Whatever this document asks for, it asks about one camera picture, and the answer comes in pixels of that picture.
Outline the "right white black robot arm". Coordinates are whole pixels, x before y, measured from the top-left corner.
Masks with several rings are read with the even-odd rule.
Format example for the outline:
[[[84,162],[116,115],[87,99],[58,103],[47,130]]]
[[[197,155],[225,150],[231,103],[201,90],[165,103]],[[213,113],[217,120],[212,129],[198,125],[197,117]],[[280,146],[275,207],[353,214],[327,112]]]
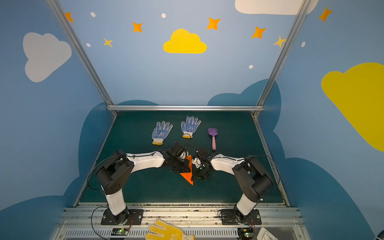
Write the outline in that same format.
[[[200,148],[191,160],[192,181],[204,180],[211,172],[221,171],[235,176],[242,196],[232,210],[218,211],[224,225],[249,224],[257,216],[255,206],[273,190],[273,178],[256,156],[246,158],[228,157],[223,154],[210,156]]]

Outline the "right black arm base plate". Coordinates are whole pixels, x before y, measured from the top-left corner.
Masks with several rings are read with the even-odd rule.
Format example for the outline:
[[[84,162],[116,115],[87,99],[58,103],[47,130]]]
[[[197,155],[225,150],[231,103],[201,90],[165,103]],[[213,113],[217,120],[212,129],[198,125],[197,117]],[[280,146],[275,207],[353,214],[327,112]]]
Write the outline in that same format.
[[[251,210],[248,215],[242,215],[235,209],[222,209],[218,211],[218,217],[223,225],[261,225],[259,210]]]

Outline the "orange square paper sheet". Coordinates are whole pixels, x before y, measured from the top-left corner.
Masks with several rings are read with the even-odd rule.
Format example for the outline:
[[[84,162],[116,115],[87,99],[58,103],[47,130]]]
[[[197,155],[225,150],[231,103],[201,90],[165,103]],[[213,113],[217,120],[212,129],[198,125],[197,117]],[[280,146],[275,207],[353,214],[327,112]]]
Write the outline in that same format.
[[[194,182],[192,181],[192,176],[193,176],[193,173],[192,173],[192,156],[188,155],[187,160],[189,161],[190,172],[189,173],[180,173],[180,175],[193,186]]]

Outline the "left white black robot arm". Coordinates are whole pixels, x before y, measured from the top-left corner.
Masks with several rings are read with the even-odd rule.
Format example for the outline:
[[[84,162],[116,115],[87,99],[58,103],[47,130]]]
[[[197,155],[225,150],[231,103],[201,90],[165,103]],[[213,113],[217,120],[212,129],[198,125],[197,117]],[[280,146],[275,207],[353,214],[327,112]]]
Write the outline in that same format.
[[[96,178],[107,200],[102,226],[140,225],[144,210],[129,209],[124,200],[123,187],[134,172],[161,167],[171,167],[175,173],[190,173],[188,151],[179,143],[169,149],[144,154],[118,155],[107,158],[96,171]]]

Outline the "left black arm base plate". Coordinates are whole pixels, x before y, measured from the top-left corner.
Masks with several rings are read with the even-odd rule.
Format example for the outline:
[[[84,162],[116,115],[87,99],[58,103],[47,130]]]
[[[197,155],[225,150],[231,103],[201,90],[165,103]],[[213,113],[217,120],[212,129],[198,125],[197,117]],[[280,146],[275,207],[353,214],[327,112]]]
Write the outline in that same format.
[[[113,215],[110,209],[106,209],[103,213],[101,225],[140,225],[143,219],[144,210],[142,209],[125,209],[118,215]]]

